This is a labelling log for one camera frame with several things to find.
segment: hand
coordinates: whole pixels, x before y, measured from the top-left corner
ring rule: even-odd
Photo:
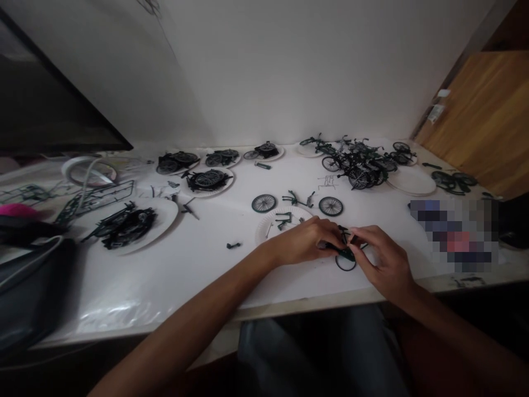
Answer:
[[[406,251],[378,226],[351,228],[351,232],[358,236],[358,240],[355,245],[349,243],[348,246],[365,276],[388,301],[402,308],[415,297],[418,290],[409,269]],[[358,247],[359,241],[369,243],[375,249],[380,262],[378,266],[373,266]]]
[[[336,256],[333,249],[320,249],[321,242],[328,242],[344,249],[338,225],[317,216],[261,244],[263,255],[271,255],[274,266],[292,265],[317,258]]]

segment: white table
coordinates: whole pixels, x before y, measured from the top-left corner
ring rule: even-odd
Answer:
[[[385,140],[372,140],[370,144],[391,146]],[[302,200],[315,190],[315,205],[309,212],[320,217],[325,216],[317,207],[319,200],[325,196],[339,198],[344,203],[344,212],[331,219],[344,226],[378,224],[405,247],[414,277],[431,292],[529,279],[527,253],[506,249],[501,250],[506,263],[494,265],[492,272],[476,274],[475,281],[464,280],[473,276],[468,273],[447,273],[446,267],[432,265],[427,237],[407,208],[407,203],[417,197],[408,196],[386,184],[364,191],[351,191],[346,178],[335,178],[335,187],[320,186],[318,189],[319,185],[323,185],[323,180],[319,178],[331,174],[321,166],[323,157],[303,158],[296,154],[295,146],[285,148],[283,158],[269,163],[271,170],[254,167],[253,161],[242,160],[231,168],[235,181],[229,189],[218,196],[195,199],[191,203],[199,221],[190,214],[179,214],[167,233],[135,254],[117,256],[102,250],[99,242],[81,244],[63,324],[40,346],[153,331],[177,308],[254,249],[255,229],[263,215],[251,209],[251,202],[264,193],[274,195],[279,206],[287,206],[290,203],[282,202],[281,196],[288,194],[288,190],[294,190]],[[416,146],[413,150],[418,152],[419,163],[451,168],[421,147]],[[128,174],[128,178],[136,180],[136,196],[150,195],[151,185],[158,192],[168,180],[185,183],[180,177],[156,174],[154,165]],[[4,182],[2,189],[7,188],[6,184],[17,187],[29,182],[51,187],[60,178],[57,166]],[[482,191],[484,189],[480,186],[473,187],[472,193],[463,199],[479,200]],[[49,200],[35,208],[54,211],[50,217],[53,219],[68,198]],[[419,198],[461,199],[440,189],[431,196]],[[188,200],[182,195],[178,197],[179,205]],[[241,242],[242,246],[226,249],[226,243],[235,242]],[[381,300],[383,298],[371,287],[359,267],[344,273],[332,259],[326,259],[279,268],[248,297],[236,312],[234,322],[214,341],[213,350],[203,355],[202,362],[236,349],[237,323],[240,320]]]

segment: black bag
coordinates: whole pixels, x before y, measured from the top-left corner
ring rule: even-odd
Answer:
[[[56,243],[50,241],[1,264],[0,283]],[[56,329],[74,259],[75,243],[65,239],[0,287],[0,360],[26,350]]]

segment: computer monitor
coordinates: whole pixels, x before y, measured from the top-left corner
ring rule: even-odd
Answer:
[[[0,7],[0,156],[130,149]]]

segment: white cable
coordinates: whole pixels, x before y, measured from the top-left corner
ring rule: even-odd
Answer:
[[[57,235],[57,236],[54,236],[50,239],[47,239],[44,244],[47,244],[49,243],[50,241],[53,241],[57,239],[58,241],[55,243],[55,245],[53,247],[51,247],[50,249],[48,249],[48,251],[46,251],[45,253],[43,253],[42,255],[36,257],[35,259],[33,259],[32,261],[30,261],[28,264],[22,266],[19,270],[17,270],[15,273],[11,274],[9,277],[7,277],[5,280],[3,280],[2,282],[0,282],[0,293],[2,291],[2,287],[4,285],[6,285],[13,277],[15,277],[18,273],[21,273],[23,272],[24,270],[26,270],[29,266],[31,266],[32,264],[34,264],[35,262],[41,260],[41,259],[45,259],[48,255],[50,255],[53,251],[55,251],[57,249],[57,247],[59,245],[61,245],[61,243],[64,241],[64,237],[61,236],[61,235]]]
[[[80,347],[79,349],[75,349],[75,350],[73,350],[73,351],[69,351],[69,352],[66,352],[66,353],[60,354],[60,355],[55,356],[55,357],[47,358],[46,360],[42,360],[42,361],[37,361],[37,362],[33,362],[33,363],[29,363],[29,364],[24,364],[24,365],[19,365],[19,366],[0,367],[0,372],[2,372],[2,371],[16,371],[16,370],[18,370],[18,369],[25,369],[25,368],[36,367],[36,366],[39,366],[39,365],[46,364],[46,363],[49,363],[49,362],[51,362],[51,361],[57,360],[57,359],[59,359],[59,358],[62,358],[62,357],[65,357],[65,356],[69,356],[69,355],[72,355],[72,354],[78,353],[78,352],[80,352],[80,351],[86,350],[86,349],[88,349],[89,347],[92,347],[92,346],[94,346],[94,345],[97,345],[98,343],[99,343],[99,342],[93,342],[93,343],[90,343],[89,345],[86,345],[86,346]]]
[[[77,208],[75,209],[75,211],[73,212],[72,216],[70,217],[70,219],[73,219],[73,217],[75,216],[75,214],[77,213],[77,211],[79,211],[79,209],[83,206],[84,204],[84,199],[87,195],[87,185],[88,185],[88,180],[90,179],[90,173],[92,172],[92,168],[96,165],[97,162],[103,160],[104,158],[103,157],[98,157],[96,158],[94,161],[92,161],[90,163],[90,165],[88,166],[87,168],[87,173],[86,175],[84,176],[84,182],[83,182],[83,188],[81,190],[81,199],[79,200],[79,204],[77,204]]]

